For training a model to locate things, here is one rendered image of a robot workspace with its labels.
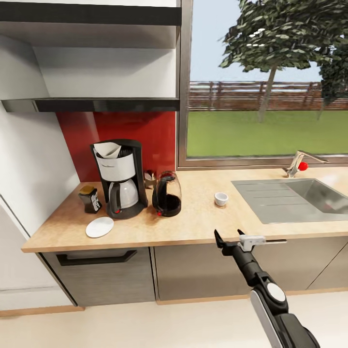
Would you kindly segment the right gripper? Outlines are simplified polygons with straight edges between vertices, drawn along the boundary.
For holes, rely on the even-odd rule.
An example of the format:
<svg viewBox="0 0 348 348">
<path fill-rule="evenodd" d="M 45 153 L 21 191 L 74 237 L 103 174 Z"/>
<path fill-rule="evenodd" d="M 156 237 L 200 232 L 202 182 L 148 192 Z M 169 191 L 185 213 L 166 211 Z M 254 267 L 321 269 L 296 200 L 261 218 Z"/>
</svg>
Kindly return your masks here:
<svg viewBox="0 0 348 348">
<path fill-rule="evenodd" d="M 246 235 L 241 230 L 237 230 L 239 235 Z M 222 238 L 219 236 L 219 233 L 217 230 L 214 230 L 216 244 L 218 248 L 222 248 L 222 254 L 224 256 L 233 256 L 234 260 L 236 261 L 237 266 L 241 270 L 246 264 L 250 262 L 257 262 L 256 259 L 252 255 L 252 251 L 255 247 L 255 245 L 252 246 L 251 251 L 243 251 L 241 247 L 238 246 L 237 243 L 239 242 L 229 242 L 229 241 L 223 241 Z"/>
</svg>

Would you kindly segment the saucer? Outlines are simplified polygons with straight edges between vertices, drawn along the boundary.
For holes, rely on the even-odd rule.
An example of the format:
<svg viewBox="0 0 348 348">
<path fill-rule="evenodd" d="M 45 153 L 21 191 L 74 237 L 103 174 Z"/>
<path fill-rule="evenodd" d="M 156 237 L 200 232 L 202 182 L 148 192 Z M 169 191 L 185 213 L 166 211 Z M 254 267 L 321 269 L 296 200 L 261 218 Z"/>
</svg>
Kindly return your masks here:
<svg viewBox="0 0 348 348">
<path fill-rule="evenodd" d="M 107 234 L 113 227 L 114 221 L 110 217 L 100 217 L 90 222 L 87 226 L 87 234 L 91 237 L 100 237 Z"/>
</svg>

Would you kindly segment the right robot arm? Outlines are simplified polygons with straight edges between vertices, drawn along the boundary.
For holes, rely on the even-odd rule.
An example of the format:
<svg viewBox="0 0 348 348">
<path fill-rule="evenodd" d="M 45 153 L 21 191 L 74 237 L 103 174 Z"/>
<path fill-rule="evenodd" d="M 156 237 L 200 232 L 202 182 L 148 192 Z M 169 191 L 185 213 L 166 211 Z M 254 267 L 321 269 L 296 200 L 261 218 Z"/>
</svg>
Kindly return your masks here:
<svg viewBox="0 0 348 348">
<path fill-rule="evenodd" d="M 253 257 L 255 245 L 263 245 L 265 237 L 237 231 L 241 242 L 223 241 L 214 230 L 216 244 L 224 256 L 233 256 L 248 286 L 253 287 L 250 300 L 272 348 L 321 348 L 311 331 L 289 313 L 286 294 Z"/>
</svg>

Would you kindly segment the electric kettle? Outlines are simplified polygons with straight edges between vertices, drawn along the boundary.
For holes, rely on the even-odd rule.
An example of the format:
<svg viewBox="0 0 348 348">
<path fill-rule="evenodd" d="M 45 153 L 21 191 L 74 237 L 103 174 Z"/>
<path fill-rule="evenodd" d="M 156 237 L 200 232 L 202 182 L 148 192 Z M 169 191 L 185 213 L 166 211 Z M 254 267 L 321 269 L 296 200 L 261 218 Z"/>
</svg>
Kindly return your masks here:
<svg viewBox="0 0 348 348">
<path fill-rule="evenodd" d="M 162 172 L 153 189 L 152 204 L 164 217 L 173 217 L 181 211 L 182 193 L 177 174 Z"/>
</svg>

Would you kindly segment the bottle of coffee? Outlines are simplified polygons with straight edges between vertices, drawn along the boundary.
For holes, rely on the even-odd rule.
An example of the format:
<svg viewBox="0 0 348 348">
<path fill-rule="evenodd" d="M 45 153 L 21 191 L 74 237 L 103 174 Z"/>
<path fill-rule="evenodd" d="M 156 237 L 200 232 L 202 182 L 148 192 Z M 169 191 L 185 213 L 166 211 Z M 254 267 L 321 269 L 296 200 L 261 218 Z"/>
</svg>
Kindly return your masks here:
<svg viewBox="0 0 348 348">
<path fill-rule="evenodd" d="M 78 196 L 85 204 L 85 213 L 96 214 L 102 207 L 97 198 L 97 189 L 94 186 L 84 186 Z"/>
</svg>

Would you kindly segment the paper coffee filter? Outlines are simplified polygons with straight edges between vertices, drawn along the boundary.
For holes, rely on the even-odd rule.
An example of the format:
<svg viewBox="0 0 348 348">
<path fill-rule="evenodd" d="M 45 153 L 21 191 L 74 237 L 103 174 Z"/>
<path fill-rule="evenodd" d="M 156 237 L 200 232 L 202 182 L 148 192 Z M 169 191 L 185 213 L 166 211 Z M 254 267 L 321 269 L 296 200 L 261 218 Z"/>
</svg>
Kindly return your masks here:
<svg viewBox="0 0 348 348">
<path fill-rule="evenodd" d="M 121 146 L 112 142 L 95 144 L 95 149 L 99 152 L 99 154 L 105 159 L 115 159 L 117 158 Z"/>
</svg>

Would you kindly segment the coffee cup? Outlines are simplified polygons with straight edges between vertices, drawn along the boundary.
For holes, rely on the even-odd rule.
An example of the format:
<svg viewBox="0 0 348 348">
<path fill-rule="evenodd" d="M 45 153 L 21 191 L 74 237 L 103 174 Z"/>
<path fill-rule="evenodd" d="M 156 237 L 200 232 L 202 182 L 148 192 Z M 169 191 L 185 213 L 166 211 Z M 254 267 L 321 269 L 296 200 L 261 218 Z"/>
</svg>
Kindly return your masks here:
<svg viewBox="0 0 348 348">
<path fill-rule="evenodd" d="M 227 200 L 228 200 L 227 194 L 222 192 L 215 194 L 215 201 L 217 205 L 223 206 L 224 204 L 226 204 Z"/>
</svg>

